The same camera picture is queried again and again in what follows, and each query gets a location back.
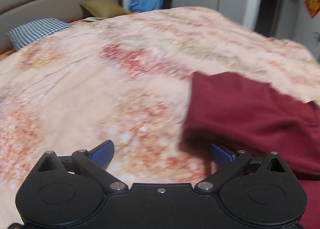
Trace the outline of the dark red long-sleeve sweater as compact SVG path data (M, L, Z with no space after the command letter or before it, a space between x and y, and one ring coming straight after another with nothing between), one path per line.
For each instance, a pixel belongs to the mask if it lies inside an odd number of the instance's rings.
M183 143L212 143L255 156L278 152L308 197L305 228L319 228L319 106L280 94L267 83L224 72L192 77Z

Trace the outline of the blue clothes pile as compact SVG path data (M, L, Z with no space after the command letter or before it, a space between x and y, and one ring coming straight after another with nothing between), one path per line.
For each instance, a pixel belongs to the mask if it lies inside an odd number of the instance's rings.
M148 12L160 10L164 0L131 0L129 3L130 12Z

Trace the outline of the floral pink bed quilt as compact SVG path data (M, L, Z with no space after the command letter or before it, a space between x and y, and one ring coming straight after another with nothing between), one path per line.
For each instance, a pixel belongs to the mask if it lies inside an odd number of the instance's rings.
M1 228L41 155L115 144L108 171L134 182L196 183L216 166L179 147L191 76L235 72L319 102L306 47L266 38L204 7L132 13L66 30L1 55Z

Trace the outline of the black white checked pillow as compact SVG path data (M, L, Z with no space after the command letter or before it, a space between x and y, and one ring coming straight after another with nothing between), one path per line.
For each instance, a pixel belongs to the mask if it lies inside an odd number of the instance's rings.
M7 35L15 50L52 35L56 32L71 27L72 24L65 23L56 18L42 18L17 26L11 29Z

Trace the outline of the olive green pillow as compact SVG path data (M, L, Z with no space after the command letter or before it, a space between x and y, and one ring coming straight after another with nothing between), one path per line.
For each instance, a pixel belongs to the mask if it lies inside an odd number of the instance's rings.
M98 18L113 18L127 15L128 12L111 0L90 0L80 3L90 15Z

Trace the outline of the white room door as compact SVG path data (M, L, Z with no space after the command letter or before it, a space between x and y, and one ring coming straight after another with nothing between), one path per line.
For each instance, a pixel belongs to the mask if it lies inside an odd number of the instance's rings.
M299 0L299 10L293 40L304 45L319 62L319 43L314 38L313 32L319 32L319 13L313 18L307 11L305 0Z

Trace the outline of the red fu character decoration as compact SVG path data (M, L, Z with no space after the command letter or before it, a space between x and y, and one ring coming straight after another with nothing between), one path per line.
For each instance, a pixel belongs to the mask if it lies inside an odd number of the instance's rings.
M313 19L320 11L320 0L305 0L307 11L310 18Z

